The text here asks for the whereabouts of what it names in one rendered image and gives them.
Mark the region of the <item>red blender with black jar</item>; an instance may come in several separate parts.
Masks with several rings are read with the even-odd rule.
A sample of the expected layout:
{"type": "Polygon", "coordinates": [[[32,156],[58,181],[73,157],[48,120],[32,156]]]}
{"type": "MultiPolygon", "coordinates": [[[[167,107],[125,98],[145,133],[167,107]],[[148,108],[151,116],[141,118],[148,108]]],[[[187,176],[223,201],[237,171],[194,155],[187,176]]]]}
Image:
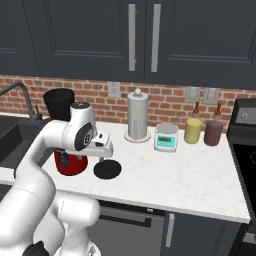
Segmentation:
{"type": "MultiPolygon", "coordinates": [[[[71,89],[52,89],[46,92],[43,98],[52,120],[69,121],[71,119],[70,106],[75,102],[75,94],[71,89]]],[[[65,176],[78,175],[88,165],[86,156],[67,154],[60,148],[54,149],[54,158],[58,172],[65,176]]]]}

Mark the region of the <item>white teal kitchen scale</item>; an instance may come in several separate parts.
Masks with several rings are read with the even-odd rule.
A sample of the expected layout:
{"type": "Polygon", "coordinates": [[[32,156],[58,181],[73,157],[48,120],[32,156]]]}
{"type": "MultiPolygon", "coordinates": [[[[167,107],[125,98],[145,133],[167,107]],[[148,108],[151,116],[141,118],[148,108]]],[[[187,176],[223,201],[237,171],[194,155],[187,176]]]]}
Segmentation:
{"type": "Polygon", "coordinates": [[[170,123],[157,124],[154,134],[154,149],[172,153],[177,150],[178,126],[170,123]]]}

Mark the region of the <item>dark sink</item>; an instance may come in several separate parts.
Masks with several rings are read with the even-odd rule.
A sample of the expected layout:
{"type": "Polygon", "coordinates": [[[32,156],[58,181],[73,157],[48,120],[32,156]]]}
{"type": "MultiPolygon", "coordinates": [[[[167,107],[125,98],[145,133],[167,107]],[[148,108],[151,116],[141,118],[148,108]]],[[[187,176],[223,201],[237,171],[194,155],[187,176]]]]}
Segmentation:
{"type": "Polygon", "coordinates": [[[50,121],[0,115],[0,167],[16,169],[30,145],[50,121]]]}

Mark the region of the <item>grey wall socket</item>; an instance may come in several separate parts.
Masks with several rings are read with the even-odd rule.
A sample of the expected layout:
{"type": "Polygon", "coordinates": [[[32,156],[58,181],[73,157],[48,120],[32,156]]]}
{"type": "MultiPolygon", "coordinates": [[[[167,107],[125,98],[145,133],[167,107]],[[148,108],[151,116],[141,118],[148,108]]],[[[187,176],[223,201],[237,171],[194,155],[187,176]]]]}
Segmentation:
{"type": "Polygon", "coordinates": [[[109,97],[116,97],[119,98],[121,95],[120,93],[120,83],[109,81],[108,82],[108,96],[109,97]]]}

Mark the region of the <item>purple squeeze bottle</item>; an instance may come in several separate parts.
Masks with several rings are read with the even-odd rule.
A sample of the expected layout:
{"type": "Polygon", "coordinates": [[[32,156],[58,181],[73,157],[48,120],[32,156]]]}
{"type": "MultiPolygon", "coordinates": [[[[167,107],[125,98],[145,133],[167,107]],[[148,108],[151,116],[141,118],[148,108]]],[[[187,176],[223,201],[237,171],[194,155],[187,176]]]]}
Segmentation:
{"type": "Polygon", "coordinates": [[[220,141],[222,130],[223,120],[221,116],[221,104],[218,104],[212,118],[207,121],[204,143],[208,146],[217,146],[220,141]]]}

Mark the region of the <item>white paper towel holder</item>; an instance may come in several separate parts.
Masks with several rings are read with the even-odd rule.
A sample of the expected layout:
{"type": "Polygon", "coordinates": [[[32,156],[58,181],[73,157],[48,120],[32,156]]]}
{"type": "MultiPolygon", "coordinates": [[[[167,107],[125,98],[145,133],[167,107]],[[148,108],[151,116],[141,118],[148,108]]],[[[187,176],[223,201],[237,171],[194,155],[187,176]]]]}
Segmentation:
{"type": "Polygon", "coordinates": [[[151,137],[148,130],[148,95],[139,88],[128,94],[128,129],[124,137],[132,143],[143,143],[151,137]]]}

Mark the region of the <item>dark grey tap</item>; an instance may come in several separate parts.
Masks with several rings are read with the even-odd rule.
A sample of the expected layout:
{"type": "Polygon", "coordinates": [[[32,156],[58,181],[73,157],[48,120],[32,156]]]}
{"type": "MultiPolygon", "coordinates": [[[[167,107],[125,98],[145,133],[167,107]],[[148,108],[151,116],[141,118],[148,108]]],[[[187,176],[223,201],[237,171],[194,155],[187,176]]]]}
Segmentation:
{"type": "Polygon", "coordinates": [[[39,112],[39,109],[33,110],[27,88],[22,82],[13,82],[10,85],[8,85],[7,87],[5,87],[4,89],[1,89],[0,96],[4,95],[5,93],[11,91],[12,89],[14,89],[16,87],[20,87],[21,90],[23,91],[26,105],[28,108],[29,117],[33,120],[41,120],[42,114],[39,112]]]}

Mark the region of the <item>black stove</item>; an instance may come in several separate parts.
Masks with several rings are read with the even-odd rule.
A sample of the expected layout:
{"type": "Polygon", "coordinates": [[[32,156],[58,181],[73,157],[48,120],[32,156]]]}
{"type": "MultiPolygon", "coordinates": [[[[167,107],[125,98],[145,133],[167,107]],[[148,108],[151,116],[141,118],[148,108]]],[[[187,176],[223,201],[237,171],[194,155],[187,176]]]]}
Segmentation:
{"type": "Polygon", "coordinates": [[[235,100],[226,137],[249,212],[229,256],[256,256],[256,98],[235,100]]]}

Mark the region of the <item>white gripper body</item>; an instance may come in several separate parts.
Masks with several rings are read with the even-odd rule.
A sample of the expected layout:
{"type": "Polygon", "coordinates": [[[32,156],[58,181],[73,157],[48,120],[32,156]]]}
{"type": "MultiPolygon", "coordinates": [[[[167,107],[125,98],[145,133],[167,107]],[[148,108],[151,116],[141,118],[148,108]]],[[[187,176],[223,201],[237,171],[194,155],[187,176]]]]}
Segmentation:
{"type": "Polygon", "coordinates": [[[113,156],[113,144],[111,142],[108,142],[106,145],[102,147],[88,146],[81,151],[70,150],[69,153],[71,155],[77,155],[77,156],[94,156],[94,157],[110,158],[113,156]]]}

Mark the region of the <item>grey dishwasher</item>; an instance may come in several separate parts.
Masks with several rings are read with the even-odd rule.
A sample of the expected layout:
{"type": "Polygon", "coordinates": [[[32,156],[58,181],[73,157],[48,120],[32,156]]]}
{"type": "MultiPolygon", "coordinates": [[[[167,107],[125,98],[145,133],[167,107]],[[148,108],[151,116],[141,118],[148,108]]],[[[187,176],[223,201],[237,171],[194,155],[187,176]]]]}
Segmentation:
{"type": "Polygon", "coordinates": [[[160,256],[165,212],[100,200],[88,234],[101,256],[160,256]]]}

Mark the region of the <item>yellow squeeze bottle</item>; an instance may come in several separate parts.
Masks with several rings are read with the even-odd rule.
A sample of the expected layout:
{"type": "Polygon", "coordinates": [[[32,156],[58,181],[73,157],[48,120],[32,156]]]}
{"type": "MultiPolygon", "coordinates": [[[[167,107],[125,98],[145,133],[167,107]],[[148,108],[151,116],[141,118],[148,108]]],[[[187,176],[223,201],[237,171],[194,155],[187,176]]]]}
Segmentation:
{"type": "Polygon", "coordinates": [[[196,144],[200,138],[202,121],[199,115],[199,103],[196,103],[192,116],[187,119],[184,131],[184,140],[188,144],[196,144]]]}

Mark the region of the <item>grey wall switch plate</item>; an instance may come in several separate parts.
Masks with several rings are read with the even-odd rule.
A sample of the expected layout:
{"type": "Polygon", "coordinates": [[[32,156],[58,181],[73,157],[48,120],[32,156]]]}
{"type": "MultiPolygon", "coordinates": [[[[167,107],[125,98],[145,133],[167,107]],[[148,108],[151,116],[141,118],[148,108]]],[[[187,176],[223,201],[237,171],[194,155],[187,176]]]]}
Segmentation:
{"type": "Polygon", "coordinates": [[[205,88],[203,103],[206,105],[216,105],[219,99],[219,88],[205,88]]]}
{"type": "Polygon", "coordinates": [[[185,90],[185,102],[195,103],[200,101],[200,87],[187,86],[185,90]]]}

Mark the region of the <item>dark grey base cupboard door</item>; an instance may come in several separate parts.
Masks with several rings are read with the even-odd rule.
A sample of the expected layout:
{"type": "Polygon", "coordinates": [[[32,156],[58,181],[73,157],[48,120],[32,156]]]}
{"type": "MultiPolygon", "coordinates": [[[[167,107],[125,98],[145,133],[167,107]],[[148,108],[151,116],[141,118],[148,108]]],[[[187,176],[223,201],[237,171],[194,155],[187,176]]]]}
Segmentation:
{"type": "Polygon", "coordinates": [[[182,213],[165,213],[161,256],[235,256],[241,223],[182,213]],[[165,247],[169,213],[175,215],[170,248],[165,247]]]}

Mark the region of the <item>dark grey narrow cupboard door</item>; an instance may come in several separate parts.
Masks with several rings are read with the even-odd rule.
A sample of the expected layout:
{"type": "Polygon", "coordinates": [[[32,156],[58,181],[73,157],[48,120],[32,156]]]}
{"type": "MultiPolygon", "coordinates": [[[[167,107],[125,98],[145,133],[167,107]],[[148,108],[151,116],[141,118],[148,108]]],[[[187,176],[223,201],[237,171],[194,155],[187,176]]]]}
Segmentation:
{"type": "Polygon", "coordinates": [[[0,75],[39,75],[23,0],[0,0],[0,75]]]}

